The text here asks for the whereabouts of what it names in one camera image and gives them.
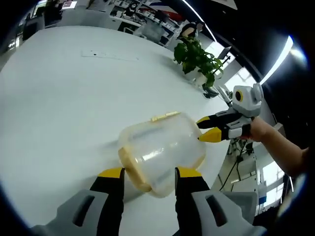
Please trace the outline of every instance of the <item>white flower pot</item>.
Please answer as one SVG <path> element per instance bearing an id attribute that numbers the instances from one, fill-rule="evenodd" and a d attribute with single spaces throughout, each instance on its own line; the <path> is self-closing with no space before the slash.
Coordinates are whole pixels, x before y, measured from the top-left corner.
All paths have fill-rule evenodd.
<path id="1" fill-rule="evenodd" d="M 193 82 L 196 87 L 201 87 L 203 84 L 207 82 L 207 78 L 200 73 L 199 77 L 196 78 L 196 80 Z"/>
<path id="2" fill-rule="evenodd" d="M 198 72 L 199 68 L 196 67 L 193 71 L 185 74 L 183 72 L 183 65 L 182 64 L 177 64 L 178 65 L 178 70 L 182 73 L 182 75 L 185 77 L 186 80 L 193 82 L 194 79 L 200 77 L 201 73 Z"/>

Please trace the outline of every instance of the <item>white table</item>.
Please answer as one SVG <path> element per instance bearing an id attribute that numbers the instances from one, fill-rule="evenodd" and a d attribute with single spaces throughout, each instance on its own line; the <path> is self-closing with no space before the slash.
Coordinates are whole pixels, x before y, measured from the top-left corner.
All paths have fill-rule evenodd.
<path id="1" fill-rule="evenodd" d="M 171 111 L 198 120 L 227 109 L 186 83 L 172 58 L 145 39 L 93 27 L 41 30 L 10 58 L 0 74 L 0 177 L 28 225 L 46 224 L 97 174 L 119 165 L 111 145 L 125 127 Z M 207 144 L 201 172 L 209 187 L 228 144 Z M 125 204 L 121 236 L 177 229 L 174 192 Z"/>

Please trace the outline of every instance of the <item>window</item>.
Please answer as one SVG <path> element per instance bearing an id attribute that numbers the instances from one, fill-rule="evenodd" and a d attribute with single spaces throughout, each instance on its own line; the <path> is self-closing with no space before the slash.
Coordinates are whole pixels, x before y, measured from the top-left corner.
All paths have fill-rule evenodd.
<path id="1" fill-rule="evenodd" d="M 213 54 L 215 57 L 218 57 L 220 53 L 223 51 L 223 49 L 224 47 L 218 42 L 212 42 L 205 51 L 207 53 Z M 227 60 L 227 62 L 223 64 L 223 66 L 221 67 L 222 70 L 224 70 L 227 67 L 227 65 L 229 65 L 235 59 L 235 57 L 231 53 L 228 53 L 227 56 L 230 56 L 230 59 Z M 219 74 L 221 74 L 221 72 L 218 70 L 216 72 L 216 75 L 219 75 Z"/>
<path id="2" fill-rule="evenodd" d="M 278 187 L 275 187 L 274 189 L 267 192 L 266 202 L 263 204 L 263 207 L 266 207 L 274 203 L 276 200 L 279 200 L 282 196 L 283 190 L 284 190 L 284 184 L 282 183 Z"/>
<path id="3" fill-rule="evenodd" d="M 256 81 L 249 73 L 249 71 L 243 67 L 240 69 L 231 79 L 229 79 L 224 85 L 229 91 L 233 91 L 236 85 L 253 86 Z"/>
<path id="4" fill-rule="evenodd" d="M 266 181 L 266 186 L 273 184 L 284 176 L 283 170 L 281 170 L 275 161 L 262 168 L 262 172 Z"/>

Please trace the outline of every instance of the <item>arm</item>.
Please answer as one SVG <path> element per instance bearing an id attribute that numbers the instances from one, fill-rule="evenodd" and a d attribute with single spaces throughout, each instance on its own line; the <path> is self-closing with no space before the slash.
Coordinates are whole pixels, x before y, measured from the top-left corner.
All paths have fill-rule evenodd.
<path id="1" fill-rule="evenodd" d="M 185 30 L 181 36 L 183 37 L 188 37 L 189 34 L 191 34 L 194 31 L 193 28 L 188 28 L 187 30 Z"/>
<path id="2" fill-rule="evenodd" d="M 261 118 L 253 120 L 250 138 L 262 142 L 275 162 L 289 176 L 295 177 L 305 170 L 308 149 L 300 149 Z"/>

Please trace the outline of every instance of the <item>plastic container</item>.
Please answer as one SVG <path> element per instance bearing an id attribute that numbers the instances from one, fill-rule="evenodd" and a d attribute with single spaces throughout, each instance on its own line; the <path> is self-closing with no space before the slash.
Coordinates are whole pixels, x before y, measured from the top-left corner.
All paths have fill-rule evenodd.
<path id="1" fill-rule="evenodd" d="M 132 183 L 155 197 L 175 188 L 175 167 L 197 169 L 206 155 L 201 131 L 184 113 L 168 113 L 124 129 L 118 151 Z"/>

